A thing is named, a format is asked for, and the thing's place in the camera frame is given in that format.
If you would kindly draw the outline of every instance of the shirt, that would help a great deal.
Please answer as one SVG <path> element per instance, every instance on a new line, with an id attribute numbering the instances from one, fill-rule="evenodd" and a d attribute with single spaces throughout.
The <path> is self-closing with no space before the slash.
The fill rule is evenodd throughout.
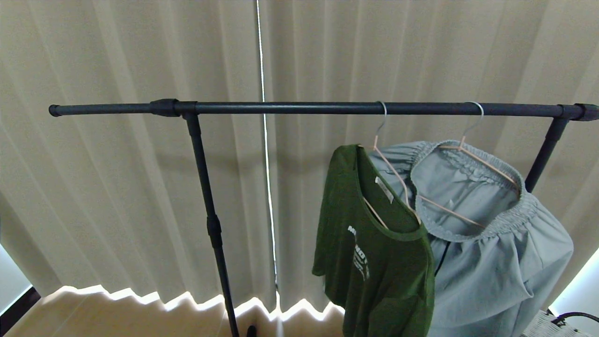
<path id="1" fill-rule="evenodd" d="M 385 229 L 363 200 L 368 200 Z M 345 308 L 345 336 L 425 336 L 434 304 L 426 230 L 362 147 L 341 146 L 326 177 L 312 272 Z"/>
<path id="2" fill-rule="evenodd" d="M 573 252 L 572 241 L 559 221 L 526 191 L 522 175 L 512 166 L 464 145 L 519 188 L 480 161 L 440 145 L 459 142 L 414 142 L 381 149 L 410 187 L 409 200 L 429 233 L 438 272 L 428 336 L 519 336 L 562 274 Z M 404 200 L 404 188 L 387 164 L 377 153 L 370 158 Z"/>

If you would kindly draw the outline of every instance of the wire hanger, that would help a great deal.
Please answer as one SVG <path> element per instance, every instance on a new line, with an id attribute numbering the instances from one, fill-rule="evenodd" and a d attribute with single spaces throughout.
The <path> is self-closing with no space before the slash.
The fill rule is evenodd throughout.
<path id="1" fill-rule="evenodd" d="M 520 186 L 518 185 L 518 183 L 516 183 L 516 181 L 512 177 L 508 176 L 507 174 L 503 173 L 502 171 L 499 171 L 499 169 L 497 169 L 495 166 L 487 163 L 481 157 L 473 154 L 472 152 L 470 152 L 464 148 L 464 140 L 466 139 L 466 133 L 468 133 L 468 131 L 472 130 L 473 128 L 477 127 L 480 124 L 480 122 L 483 120 L 483 117 L 485 117 L 485 109 L 483 109 L 483 106 L 481 106 L 479 103 L 472 102 L 472 101 L 467 101 L 466 103 L 473 103 L 479 107 L 479 109 L 480 109 L 479 120 L 476 121 L 476 123 L 474 123 L 473 125 L 467 127 L 466 130 L 464 130 L 464 134 L 462 135 L 462 140 L 460 140 L 460 142 L 459 142 L 459 146 L 442 145 L 439 147 L 442 149 L 455 149 L 455 150 L 461 151 L 461 152 L 471 156 L 472 158 L 474 158 L 477 161 L 480 161 L 483 165 L 487 166 L 491 170 L 497 172 L 502 177 L 506 178 L 509 182 L 511 182 L 516 187 L 516 189 L 518 189 L 518 191 L 520 191 Z"/>
<path id="2" fill-rule="evenodd" d="M 399 173 L 397 173 L 397 171 L 393 168 L 393 165 L 391 165 L 391 163 L 387 160 L 387 158 L 383 155 L 383 153 L 377 147 L 377 144 L 379 142 L 379 132 L 385 126 L 385 123 L 387 123 L 387 106 L 385 105 L 384 102 L 379 101 L 379 103 L 383 106 L 383 111 L 385 112 L 385 116 L 383 117 L 383 122 L 380 124 L 379 128 L 376 129 L 376 135 L 374 136 L 373 149 L 380 155 L 380 157 L 383 159 L 383 161 L 387 164 L 387 166 L 389 166 L 389 168 L 393 171 L 393 173 L 395 174 L 397 179 L 401 182 L 401 185 L 404 187 L 404 197 L 406 198 L 406 206 L 414 214 L 414 216 L 416 216 L 416 219 L 418 220 L 418 224 L 422 224 L 422 221 L 420 220 L 420 217 L 416 213 L 416 210 L 414 210 L 412 207 L 410 207 L 410 203 L 408 202 L 408 187 L 407 187 L 406 183 L 404 182 L 404 179 L 401 178 Z M 367 201 L 366 201 L 366 204 L 368 205 L 368 207 L 370 207 L 370 210 L 373 211 L 373 213 L 377 216 L 379 221 L 381 221 L 381 223 L 382 223 L 382 220 L 380 219 L 378 214 L 376 214 L 376 212 L 374 211 L 372 206 L 370 206 L 370 204 L 368 204 Z"/>

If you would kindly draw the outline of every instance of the metal hook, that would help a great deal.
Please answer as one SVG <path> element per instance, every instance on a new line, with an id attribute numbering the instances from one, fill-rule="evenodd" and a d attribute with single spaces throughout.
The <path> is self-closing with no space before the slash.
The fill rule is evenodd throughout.
<path id="1" fill-rule="evenodd" d="M 474 102 L 474 101 L 466 101 L 465 103 L 476 104 L 476 106 L 478 106 L 480 109 L 480 118 L 478 121 L 476 121 L 476 123 L 470 125 L 469 127 L 466 128 L 466 130 L 464 130 L 464 134 L 462 135 L 462 140 L 459 142 L 460 149 L 462 149 L 462 147 L 464 145 L 464 140 L 466 139 L 466 133 L 468 133 L 468 131 L 472 130 L 473 128 L 477 127 L 483 121 L 483 118 L 485 117 L 485 109 L 483 109 L 483 106 L 481 106 L 480 103 Z"/>
<path id="2" fill-rule="evenodd" d="M 379 141 L 380 130 L 385 126 L 385 123 L 387 123 L 387 106 L 385 105 L 385 102 L 381 102 L 381 101 L 377 101 L 377 102 L 383 105 L 383 110 L 385 111 L 385 117 L 383 117 L 383 122 L 380 124 L 379 128 L 376 129 L 376 135 L 374 136 L 374 148 L 376 148 L 376 144 Z"/>

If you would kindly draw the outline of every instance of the drawstring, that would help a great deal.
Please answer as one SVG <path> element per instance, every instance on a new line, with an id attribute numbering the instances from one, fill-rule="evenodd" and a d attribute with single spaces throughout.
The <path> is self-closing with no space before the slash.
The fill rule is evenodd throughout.
<path id="1" fill-rule="evenodd" d="M 445 244 L 445 250 L 443 251 L 443 255 L 441 256 L 441 261 L 439 261 L 437 270 L 435 270 L 435 276 L 437 276 L 437 273 L 439 272 L 439 269 L 441 269 L 441 265 L 443 264 L 443 261 L 445 261 L 445 255 L 447 255 L 447 250 L 449 249 L 450 243 L 451 243 L 450 241 L 447 241 L 447 243 Z"/>

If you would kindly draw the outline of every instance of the beige curtain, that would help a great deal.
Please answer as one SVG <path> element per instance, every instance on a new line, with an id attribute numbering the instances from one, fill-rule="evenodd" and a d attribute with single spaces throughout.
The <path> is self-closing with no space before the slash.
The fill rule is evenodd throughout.
<path id="1" fill-rule="evenodd" d="M 35 288 L 221 293 L 185 121 L 49 104 L 257 101 L 255 4 L 0 4 L 0 238 Z M 201 116 L 235 304 L 276 298 L 262 116 Z"/>
<path id="2" fill-rule="evenodd" d="M 599 102 L 599 2 L 260 1 L 268 101 Z M 282 310 L 306 298 L 326 166 L 373 143 L 382 118 L 268 116 Z M 474 118 L 394 116 L 379 145 L 459 138 Z M 551 122 L 487 117 L 468 142 L 528 173 Z M 549 300 L 599 246 L 599 122 L 572 122 L 534 194 L 564 224 L 574 257 Z"/>

